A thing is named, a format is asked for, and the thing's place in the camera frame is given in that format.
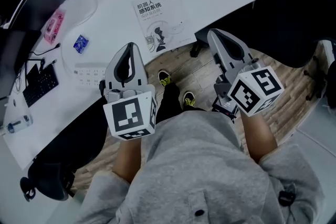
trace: pink packet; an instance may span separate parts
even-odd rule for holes
[[[44,32],[44,39],[51,45],[54,43],[57,37],[59,28],[61,27],[64,19],[64,14],[64,11],[57,9],[48,22],[47,28]]]

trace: black chair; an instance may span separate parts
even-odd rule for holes
[[[191,56],[197,56],[207,43],[207,32],[218,28],[241,39],[249,48],[286,66],[300,68],[310,61],[318,41],[336,42],[335,16],[336,0],[256,0],[197,32],[198,42]],[[318,62],[312,77],[316,81],[313,94],[320,97],[325,77]]]
[[[336,61],[329,67],[327,74],[327,90],[328,106],[336,109]]]
[[[107,133],[107,120],[102,97],[71,122],[34,159],[28,178],[20,181],[27,201],[35,196],[37,188],[54,200],[66,200],[74,173],[100,153]]]

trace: sweatshirt button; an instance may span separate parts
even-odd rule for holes
[[[204,214],[204,211],[203,210],[197,210],[196,212],[195,212],[195,216],[197,216],[197,217],[199,217],[199,216],[201,216],[201,215],[203,215]]]

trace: white desk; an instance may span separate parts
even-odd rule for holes
[[[79,62],[109,63],[114,54],[126,43],[133,41],[138,44],[144,63],[152,60],[144,42],[144,38],[136,18],[132,0],[98,0],[96,13],[84,24],[71,30],[64,39],[67,30],[73,25],[71,20],[79,22],[94,8],[94,0],[69,0],[63,5],[67,11],[57,42],[62,43],[65,62],[73,70]],[[193,23],[195,32],[227,15],[228,13],[254,0],[182,0]],[[77,37],[83,34],[89,39],[89,46],[83,55],[73,49]],[[44,51],[51,46],[43,39],[36,50]],[[82,113],[89,105],[100,97],[99,90],[90,91],[77,89],[75,82],[62,65],[60,49],[45,54],[46,62],[54,59],[59,86],[50,91],[29,110],[33,117],[32,126],[15,134],[4,136],[5,141],[23,169],[30,161],[57,136],[71,121]],[[25,101],[21,93],[12,93],[7,108],[5,122],[15,119],[19,110],[25,110]],[[12,99],[22,104],[13,106]]]

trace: book cover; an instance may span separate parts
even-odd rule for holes
[[[152,56],[196,41],[181,0],[137,0],[132,5]]]

